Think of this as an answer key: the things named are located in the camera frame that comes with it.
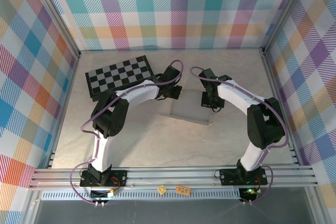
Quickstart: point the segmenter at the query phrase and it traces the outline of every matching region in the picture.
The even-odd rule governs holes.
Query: checkerboard
[[[145,55],[85,73],[93,101],[107,89],[123,90],[153,75]]]

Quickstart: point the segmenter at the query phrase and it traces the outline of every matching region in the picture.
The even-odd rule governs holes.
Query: colorful plaid wall
[[[17,223],[75,58],[40,0],[0,0],[0,223]]]
[[[54,0],[83,50],[259,48],[286,0]]]
[[[336,0],[299,0],[269,59],[304,164],[336,223]]]

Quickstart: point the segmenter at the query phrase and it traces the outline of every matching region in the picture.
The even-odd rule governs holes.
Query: white tabletop
[[[204,91],[189,70],[192,66],[211,68],[227,74],[239,85],[265,98],[272,96],[257,49],[234,50],[134,50],[83,53],[58,142],[53,168],[73,168],[92,158],[94,139],[80,132],[80,126],[96,103],[90,99],[85,73],[127,59],[146,55],[155,74],[174,59],[184,62],[179,85],[186,90]],[[211,112],[212,125],[200,125],[168,118],[171,100],[146,101],[128,111],[123,130],[115,136],[110,150],[114,167],[235,165],[243,156],[249,139],[246,116],[225,103],[219,113]],[[266,164],[290,164],[289,148],[273,149]]]

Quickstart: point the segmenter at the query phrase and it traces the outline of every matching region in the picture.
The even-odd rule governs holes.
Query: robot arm
[[[160,86],[160,83],[167,82],[176,78],[180,72],[169,66],[163,74],[159,74],[151,80],[145,80],[141,84],[119,91],[105,91],[92,112],[92,116],[105,108],[113,99],[120,97],[113,105],[113,111],[106,110],[103,114],[93,121],[93,128],[99,139],[95,137],[95,147],[93,156],[97,152],[97,141],[99,141],[97,158],[88,166],[89,172],[99,181],[105,184],[110,178],[111,162],[108,159],[108,151],[113,142],[113,137],[117,135],[123,128],[128,109],[151,99],[160,97],[178,99],[181,93],[181,86],[177,86],[176,82]]]
[[[253,171],[260,168],[260,163],[267,155],[267,147],[279,142],[285,134],[276,116],[254,98],[265,101],[283,118],[279,102],[275,98],[265,99],[258,97],[240,87],[229,76],[215,76],[211,69],[203,70],[199,76],[207,79],[222,80],[230,84],[201,79],[206,90],[202,95],[202,106],[213,109],[223,108],[226,100],[247,116],[247,134],[250,143],[245,154],[238,161],[236,169],[239,179],[244,180],[249,174],[253,174]]]

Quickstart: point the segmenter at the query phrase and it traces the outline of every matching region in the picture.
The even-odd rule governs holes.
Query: purple cable
[[[269,182],[269,185],[268,185],[266,191],[259,198],[257,198],[256,200],[254,200],[253,203],[258,202],[262,198],[264,198],[268,194],[268,191],[271,189],[271,186],[273,184],[274,174],[273,174],[272,168],[270,166],[268,166],[268,165],[262,165],[262,167],[268,168],[270,170],[270,172],[271,172],[271,181]]]
[[[105,108],[103,108],[101,111],[99,111],[97,114],[95,114],[93,117],[91,117],[89,120],[87,120],[80,128],[81,132],[84,132],[84,133],[90,133],[90,134],[93,134],[95,137],[97,137],[97,143],[96,143],[96,153],[93,157],[93,159],[91,159],[90,161],[88,162],[84,162],[84,163],[81,163],[77,166],[75,166],[71,172],[70,172],[70,176],[69,176],[69,179],[70,179],[70,186],[72,187],[73,191],[78,195],[79,198],[81,198],[82,200],[84,200],[85,202],[87,203],[90,203],[90,204],[93,204],[95,205],[95,203],[93,203],[92,201],[89,201],[87,199],[85,199],[84,197],[82,197],[79,192],[77,192],[77,190],[75,189],[73,183],[72,183],[72,175],[74,174],[75,170],[82,166],[82,165],[89,165],[91,164],[96,158],[97,158],[97,155],[98,155],[98,148],[99,148],[99,140],[100,140],[100,137],[99,137],[99,134],[97,134],[96,132],[94,131],[87,131],[87,130],[84,130],[84,128],[90,123],[92,122],[94,119],[96,119],[97,117],[99,117],[102,113],[104,113],[109,107],[111,107],[112,105],[114,105],[120,98],[122,98],[124,95],[132,92],[133,90],[136,90],[136,89],[139,89],[139,88],[143,88],[143,87],[150,87],[150,86],[162,86],[162,85],[167,85],[167,84],[170,84],[170,83],[173,83],[175,82],[177,79],[180,80],[181,77],[182,77],[182,72],[183,72],[183,62],[180,61],[180,60],[173,60],[172,63],[170,63],[170,66],[172,64],[174,64],[175,62],[179,62],[181,64],[181,71],[180,73],[172,80],[170,81],[166,81],[166,82],[160,82],[160,83],[150,83],[150,84],[145,84],[145,85],[141,85],[141,86],[134,86],[133,88],[123,92],[120,96],[116,97],[115,99],[113,99],[113,101],[111,101],[108,105],[105,106]]]

